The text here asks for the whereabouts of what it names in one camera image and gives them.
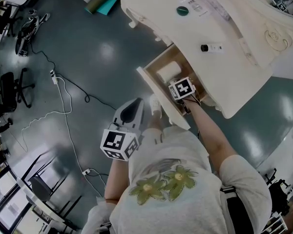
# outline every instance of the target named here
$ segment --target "small bottle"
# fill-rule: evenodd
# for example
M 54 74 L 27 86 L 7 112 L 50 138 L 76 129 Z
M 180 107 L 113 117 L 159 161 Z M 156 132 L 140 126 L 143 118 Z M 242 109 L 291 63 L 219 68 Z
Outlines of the small bottle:
M 222 43 L 203 44 L 201 50 L 202 52 L 223 53 L 224 47 Z

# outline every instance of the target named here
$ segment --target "black cable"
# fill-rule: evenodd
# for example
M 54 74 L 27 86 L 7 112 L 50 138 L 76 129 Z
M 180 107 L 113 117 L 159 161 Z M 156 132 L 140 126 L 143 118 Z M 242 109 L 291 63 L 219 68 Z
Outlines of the black cable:
M 50 63 L 52 63 L 52 64 L 54 65 L 53 71 L 55 72 L 55 68 L 56 68 L 55 63 L 54 63 L 53 61 L 49 60 L 49 57 L 44 53 L 44 51 L 40 50 L 40 51 L 38 51 L 38 52 L 35 52 L 35 51 L 33 50 L 33 44 L 32 44 L 32 43 L 30 43 L 30 47 L 31 47 L 31 51 L 32 51 L 35 55 L 38 55 L 38 54 L 40 54 L 40 53 L 43 53 L 43 55 L 46 57 L 47 61 L 50 62 Z
M 40 54 L 40 53 L 43 53 L 43 55 L 46 57 L 47 61 L 50 62 L 50 63 L 52 63 L 52 64 L 54 65 L 53 71 L 55 72 L 55 69 L 56 69 L 56 65 L 55 65 L 55 63 L 54 63 L 53 61 L 49 60 L 49 57 L 44 53 L 44 51 L 38 51 L 38 52 L 35 52 L 34 49 L 33 49 L 33 44 L 32 44 L 32 43 L 30 43 L 30 47 L 31 47 L 31 51 L 32 51 L 35 55 L 38 55 L 38 54 Z M 77 84 L 75 84 L 74 82 L 72 82 L 70 79 L 64 77 L 62 74 L 57 73 L 57 75 L 62 76 L 64 79 L 66 79 L 67 81 L 69 81 L 70 83 L 72 83 L 72 84 L 74 84 L 76 87 L 78 87 L 80 90 L 82 90 L 82 91 L 86 94 L 86 96 L 85 96 L 85 98 L 84 98 L 84 101 L 85 101 L 86 103 L 89 103 L 89 102 L 90 102 L 90 97 L 93 97 L 93 98 L 97 99 L 100 103 L 102 103 L 103 105 L 109 106 L 110 108 L 112 108 L 112 109 L 114 109 L 114 110 L 116 111 L 116 109 L 115 109 L 113 106 L 111 106 L 111 105 L 109 105 L 109 104 L 107 104 L 107 103 L 104 103 L 104 102 L 101 101 L 99 98 L 97 98 L 97 97 L 95 97 L 95 96 L 93 96 L 93 95 L 88 94 L 84 89 L 82 89 L 80 86 L 78 86 Z
M 103 105 L 109 106 L 110 108 L 112 108 L 112 109 L 114 109 L 114 110 L 116 111 L 116 108 L 114 108 L 113 106 L 111 106 L 111 105 L 109 105 L 109 104 L 107 104 L 107 103 L 104 103 L 104 102 L 101 101 L 99 98 L 97 98 L 97 97 L 95 97 L 95 96 L 93 96 L 93 95 L 88 94 L 84 89 L 82 89 L 80 86 L 78 86 L 76 83 L 72 82 L 70 79 L 66 78 L 66 77 L 63 76 L 62 74 L 60 74 L 60 73 L 56 73 L 56 74 L 62 76 L 65 80 L 67 80 L 67 81 L 69 81 L 70 83 L 74 84 L 74 85 L 75 85 L 76 87 L 78 87 L 81 91 L 83 91 L 83 92 L 86 94 L 86 96 L 84 97 L 84 101 L 85 101 L 86 103 L 89 103 L 89 102 L 90 102 L 90 97 L 93 97 L 93 98 L 97 99 L 100 103 L 102 103 Z
M 90 174 L 87 174 L 87 175 L 90 176 L 90 177 L 97 177 L 97 176 L 100 176 L 100 175 L 108 176 L 108 174 L 97 174 L 97 175 L 90 175 Z
M 187 101 L 192 101 L 196 104 L 198 104 L 199 106 L 201 106 L 201 103 L 200 101 L 198 101 L 193 95 L 191 95 L 193 97 L 194 100 L 191 100 L 191 99 L 186 99 L 186 98 L 183 98 L 183 100 L 187 100 Z

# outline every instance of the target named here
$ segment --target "white t-shirt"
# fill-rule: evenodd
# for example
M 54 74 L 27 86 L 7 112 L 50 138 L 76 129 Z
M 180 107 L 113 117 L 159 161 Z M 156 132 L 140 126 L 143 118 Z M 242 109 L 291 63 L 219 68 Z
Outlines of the white t-shirt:
M 95 206 L 82 234 L 99 233 L 100 225 L 109 221 L 110 232 L 117 234 L 227 234 L 222 186 L 236 187 L 254 233 L 264 229 L 271 196 L 263 178 L 241 156 L 225 159 L 217 177 L 204 146 L 188 131 L 148 146 L 142 144 L 131 157 L 130 186 L 117 206 L 105 201 Z

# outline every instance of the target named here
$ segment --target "power strip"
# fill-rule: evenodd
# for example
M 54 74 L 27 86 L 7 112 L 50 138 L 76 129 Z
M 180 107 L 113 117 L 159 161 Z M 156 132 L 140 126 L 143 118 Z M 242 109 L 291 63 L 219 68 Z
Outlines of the power strip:
M 86 169 L 86 170 L 83 171 L 83 175 L 84 176 L 87 175 L 88 173 L 90 173 L 90 168 L 88 168 L 88 169 Z
M 50 71 L 50 75 L 52 77 L 54 85 L 58 84 L 57 76 L 56 76 L 55 71 L 53 69 Z

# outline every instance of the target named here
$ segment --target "black stripe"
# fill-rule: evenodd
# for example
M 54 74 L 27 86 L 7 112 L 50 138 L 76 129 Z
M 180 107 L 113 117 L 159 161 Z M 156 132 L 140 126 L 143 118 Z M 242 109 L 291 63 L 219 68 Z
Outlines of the black stripe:
M 235 234 L 254 234 L 250 217 L 241 199 L 239 197 L 228 198 L 227 205 Z

